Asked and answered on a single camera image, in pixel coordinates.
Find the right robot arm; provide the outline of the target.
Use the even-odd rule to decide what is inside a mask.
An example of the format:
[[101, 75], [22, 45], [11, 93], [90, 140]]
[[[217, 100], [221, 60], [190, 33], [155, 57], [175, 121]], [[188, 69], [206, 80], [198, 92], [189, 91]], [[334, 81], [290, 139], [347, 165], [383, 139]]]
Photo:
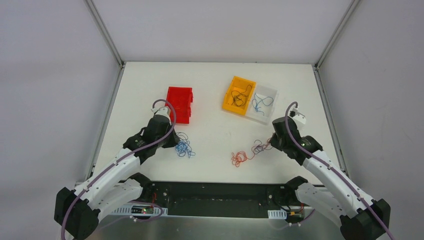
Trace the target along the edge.
[[346, 240], [376, 240], [388, 233], [391, 207], [361, 190], [328, 157], [311, 136], [301, 136], [295, 121], [287, 116], [272, 121], [273, 148], [285, 153], [312, 173], [325, 186], [322, 192], [297, 176], [286, 183], [284, 200], [304, 203], [331, 220]]

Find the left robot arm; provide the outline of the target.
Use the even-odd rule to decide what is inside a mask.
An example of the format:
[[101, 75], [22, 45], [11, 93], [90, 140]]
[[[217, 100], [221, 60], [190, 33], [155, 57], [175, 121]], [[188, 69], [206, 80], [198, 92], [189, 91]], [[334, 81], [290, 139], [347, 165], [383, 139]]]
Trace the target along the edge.
[[60, 239], [70, 236], [85, 240], [117, 207], [134, 199], [149, 201], [153, 189], [137, 182], [134, 175], [139, 174], [139, 167], [159, 148], [177, 145], [175, 124], [168, 114], [156, 112], [147, 126], [130, 136], [100, 172], [73, 189], [59, 190], [53, 218], [61, 226]]

